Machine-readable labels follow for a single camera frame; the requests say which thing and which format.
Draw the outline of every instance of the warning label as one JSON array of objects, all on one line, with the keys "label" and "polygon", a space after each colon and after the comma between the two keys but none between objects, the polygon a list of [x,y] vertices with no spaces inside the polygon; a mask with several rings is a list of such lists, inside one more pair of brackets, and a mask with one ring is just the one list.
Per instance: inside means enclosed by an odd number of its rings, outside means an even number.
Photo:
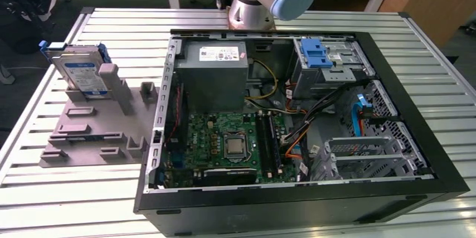
[{"label": "warning label", "polygon": [[201,47],[200,61],[239,61],[237,47]]}]

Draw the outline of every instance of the screw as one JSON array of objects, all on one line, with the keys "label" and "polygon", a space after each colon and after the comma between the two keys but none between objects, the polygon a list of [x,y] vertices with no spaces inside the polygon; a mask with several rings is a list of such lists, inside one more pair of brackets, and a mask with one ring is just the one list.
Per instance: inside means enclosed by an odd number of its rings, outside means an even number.
[{"label": "screw", "polygon": [[279,100],[273,100],[273,105],[277,107],[277,108],[281,108],[281,102]]}]

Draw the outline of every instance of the aluminum slat table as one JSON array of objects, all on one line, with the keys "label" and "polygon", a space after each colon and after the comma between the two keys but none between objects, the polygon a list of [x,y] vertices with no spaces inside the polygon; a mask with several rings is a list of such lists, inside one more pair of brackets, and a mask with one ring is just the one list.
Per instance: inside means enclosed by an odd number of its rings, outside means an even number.
[{"label": "aluminum slat table", "polygon": [[[251,232],[221,237],[476,237],[476,93],[411,19],[396,13],[307,12],[279,30],[364,31],[372,37],[472,189],[384,224]],[[169,29],[225,29],[221,11],[105,9],[81,14],[67,42],[101,41],[129,86],[160,84]],[[3,237],[160,237],[132,213],[139,164],[44,169],[67,83],[51,66],[0,150]]]}]

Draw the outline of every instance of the cpu socket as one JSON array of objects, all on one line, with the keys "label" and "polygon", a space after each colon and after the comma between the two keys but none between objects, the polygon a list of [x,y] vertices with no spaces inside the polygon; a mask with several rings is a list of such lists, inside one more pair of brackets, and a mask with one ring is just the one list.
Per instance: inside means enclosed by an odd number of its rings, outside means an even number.
[{"label": "cpu socket", "polygon": [[224,157],[233,163],[240,162],[247,157],[247,135],[244,132],[223,133]]}]

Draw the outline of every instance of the floor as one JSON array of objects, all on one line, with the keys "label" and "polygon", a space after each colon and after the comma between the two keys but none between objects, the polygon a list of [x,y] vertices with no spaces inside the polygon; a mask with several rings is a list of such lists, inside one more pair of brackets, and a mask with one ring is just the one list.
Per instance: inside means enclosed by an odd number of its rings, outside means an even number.
[{"label": "floor", "polygon": [[[215,0],[181,0],[183,8],[213,8]],[[168,0],[59,0],[51,20],[56,23],[53,32],[48,36],[51,41],[63,41],[77,18],[83,7],[113,8],[168,8]],[[0,14],[1,23],[7,19]],[[467,36],[459,30],[452,40],[443,48],[447,56],[459,56],[456,68],[473,87],[476,87],[476,36]],[[31,55],[16,54],[0,40],[0,63],[11,69],[16,77],[12,85],[0,84],[0,145],[8,137],[8,130],[15,126],[23,109],[35,92],[49,65],[47,59],[37,52]]]}]

